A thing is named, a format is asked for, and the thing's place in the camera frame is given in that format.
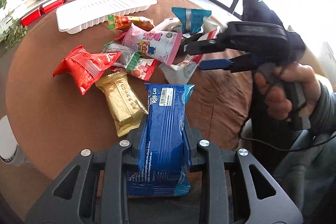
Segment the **grey sleeve forearm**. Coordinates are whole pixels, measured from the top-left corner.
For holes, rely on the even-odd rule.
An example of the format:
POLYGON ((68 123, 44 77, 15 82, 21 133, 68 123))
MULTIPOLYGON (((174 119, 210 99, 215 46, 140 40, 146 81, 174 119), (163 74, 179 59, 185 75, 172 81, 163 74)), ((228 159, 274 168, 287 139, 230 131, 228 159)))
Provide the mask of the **grey sleeve forearm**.
POLYGON ((319 81, 321 96, 310 116, 311 131, 315 134, 333 134, 336 130, 335 93, 319 81))

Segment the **person's right hand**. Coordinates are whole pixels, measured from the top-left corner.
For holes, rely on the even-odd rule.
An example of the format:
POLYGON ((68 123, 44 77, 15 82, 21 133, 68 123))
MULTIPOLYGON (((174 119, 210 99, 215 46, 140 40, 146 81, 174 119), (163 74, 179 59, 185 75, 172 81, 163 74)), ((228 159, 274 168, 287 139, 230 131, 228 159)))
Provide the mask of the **person's right hand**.
MULTIPOLYGON (((321 84, 316 78, 313 68, 309 65, 294 63, 287 65, 285 68, 276 67, 273 74, 280 78, 282 83, 297 82, 301 84, 306 98, 306 107, 303 109, 303 114, 310 116, 321 96, 321 84)), ((255 73, 254 81, 258 91, 264 96, 268 114, 277 120, 289 118, 293 110, 293 104, 286 93, 288 90, 286 86, 284 84, 270 84, 260 72, 255 73)))

